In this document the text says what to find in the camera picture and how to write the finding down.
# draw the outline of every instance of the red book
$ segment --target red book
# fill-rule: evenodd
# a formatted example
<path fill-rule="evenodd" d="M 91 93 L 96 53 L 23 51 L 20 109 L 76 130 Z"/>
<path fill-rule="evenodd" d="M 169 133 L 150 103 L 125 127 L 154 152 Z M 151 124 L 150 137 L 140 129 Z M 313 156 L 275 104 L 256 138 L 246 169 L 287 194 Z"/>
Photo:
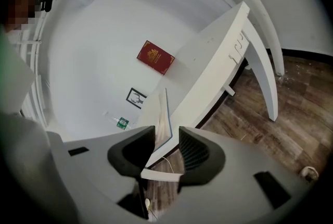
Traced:
<path fill-rule="evenodd" d="M 137 59 L 164 75 L 175 58 L 160 47 L 146 41 Z"/>

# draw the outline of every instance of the cable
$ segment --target cable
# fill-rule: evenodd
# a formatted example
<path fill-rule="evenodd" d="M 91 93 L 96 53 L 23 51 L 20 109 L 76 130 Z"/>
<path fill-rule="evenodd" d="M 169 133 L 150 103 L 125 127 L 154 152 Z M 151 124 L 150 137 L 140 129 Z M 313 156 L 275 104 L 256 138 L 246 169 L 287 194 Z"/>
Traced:
<path fill-rule="evenodd" d="M 164 156 L 162 156 L 162 158 L 164 158 L 166 161 L 168 161 L 168 163 L 169 163 L 169 165 L 170 165 L 170 167 L 171 167 L 171 164 L 170 164 L 169 160 L 167 160 Z"/>
<path fill-rule="evenodd" d="M 319 173 L 318 173 L 318 171 L 317 171 L 314 167 L 309 167 L 309 166 L 304 167 L 304 168 L 302 169 L 302 171 L 300 172 L 300 175 L 301 175 L 302 177 L 305 178 L 305 177 L 308 175 L 308 174 L 307 174 L 307 169 L 313 170 L 313 171 L 316 173 L 317 178 L 319 178 Z"/>
<path fill-rule="evenodd" d="M 150 210 L 150 209 L 148 209 L 151 213 L 152 213 L 152 215 L 156 218 L 156 220 L 157 220 L 157 217 L 154 215 L 154 213 Z"/>

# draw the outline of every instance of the white cable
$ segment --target white cable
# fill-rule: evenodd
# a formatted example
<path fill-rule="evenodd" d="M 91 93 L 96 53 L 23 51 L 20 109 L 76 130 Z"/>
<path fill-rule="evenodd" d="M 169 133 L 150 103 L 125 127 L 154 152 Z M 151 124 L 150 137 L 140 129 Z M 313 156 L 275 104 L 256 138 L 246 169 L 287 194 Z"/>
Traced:
<path fill-rule="evenodd" d="M 167 160 L 164 156 L 162 156 L 162 158 L 164 158 L 166 161 L 168 161 L 168 163 L 169 163 L 169 165 L 170 165 L 170 168 L 171 168 L 171 170 L 172 170 L 172 173 L 175 173 L 175 172 L 173 171 L 173 169 L 172 169 L 172 166 L 171 166 L 169 160 Z"/>

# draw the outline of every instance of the headphones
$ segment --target headphones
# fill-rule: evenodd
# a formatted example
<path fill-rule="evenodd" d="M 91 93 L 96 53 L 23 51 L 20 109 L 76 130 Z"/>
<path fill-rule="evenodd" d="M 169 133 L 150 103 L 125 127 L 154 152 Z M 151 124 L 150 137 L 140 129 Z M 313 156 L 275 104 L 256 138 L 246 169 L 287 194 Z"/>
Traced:
<path fill-rule="evenodd" d="M 41 11 L 50 12 L 52 9 L 52 0 L 41 0 L 42 8 Z"/>

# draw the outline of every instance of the white curved desk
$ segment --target white curved desk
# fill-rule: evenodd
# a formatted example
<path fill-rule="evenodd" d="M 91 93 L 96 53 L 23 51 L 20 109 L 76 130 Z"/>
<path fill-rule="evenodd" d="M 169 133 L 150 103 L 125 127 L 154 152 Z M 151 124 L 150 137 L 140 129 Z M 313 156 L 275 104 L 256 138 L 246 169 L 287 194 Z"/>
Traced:
<path fill-rule="evenodd" d="M 173 136 L 151 155 L 146 167 L 174 149 L 179 143 L 179 126 L 195 127 L 202 113 L 212 106 L 228 84 L 243 58 L 252 68 L 263 92 L 269 118 L 278 113 L 273 68 L 266 49 L 248 20 L 244 3 L 232 8 L 184 45 L 156 90 L 167 89 Z M 145 169 L 142 177 L 177 181 L 179 175 Z"/>

